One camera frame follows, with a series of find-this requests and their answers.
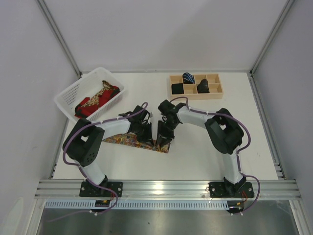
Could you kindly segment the colourful patterned tie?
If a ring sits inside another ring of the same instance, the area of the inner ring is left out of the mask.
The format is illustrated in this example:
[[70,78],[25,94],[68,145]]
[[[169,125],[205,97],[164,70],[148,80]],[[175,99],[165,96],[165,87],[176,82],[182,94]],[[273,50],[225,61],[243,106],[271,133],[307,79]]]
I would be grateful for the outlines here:
[[147,149],[147,150],[152,150],[152,151],[166,153],[166,154],[169,153],[169,150],[170,150],[170,143],[166,144],[163,147],[152,146],[149,143],[138,142],[136,135],[132,133],[118,134],[118,135],[106,138],[102,140],[102,142],[126,145],[126,146],[131,146],[131,147],[140,148],[140,149]]

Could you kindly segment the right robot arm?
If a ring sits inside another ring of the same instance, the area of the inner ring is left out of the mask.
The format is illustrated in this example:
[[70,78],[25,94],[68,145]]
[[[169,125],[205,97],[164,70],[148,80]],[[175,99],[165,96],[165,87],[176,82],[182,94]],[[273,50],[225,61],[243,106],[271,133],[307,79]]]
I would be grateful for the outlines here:
[[162,120],[158,121],[156,146],[163,147],[174,138],[174,130],[179,124],[192,124],[206,129],[215,149],[222,153],[225,167],[221,186],[211,190],[218,197],[235,196],[246,182],[241,173],[238,147],[242,144],[244,132],[230,112],[221,108],[216,114],[195,110],[186,103],[172,104],[169,100],[160,103],[158,110]]

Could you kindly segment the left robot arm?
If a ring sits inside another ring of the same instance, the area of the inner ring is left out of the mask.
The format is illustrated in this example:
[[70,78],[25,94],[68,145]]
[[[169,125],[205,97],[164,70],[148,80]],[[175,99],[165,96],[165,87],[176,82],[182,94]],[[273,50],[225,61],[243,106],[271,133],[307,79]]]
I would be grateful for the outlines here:
[[77,167],[93,188],[107,190],[108,178],[96,162],[101,143],[119,134],[132,133],[139,143],[153,147],[151,114],[147,107],[148,103],[144,102],[132,112],[104,121],[79,119],[63,143],[63,162]]

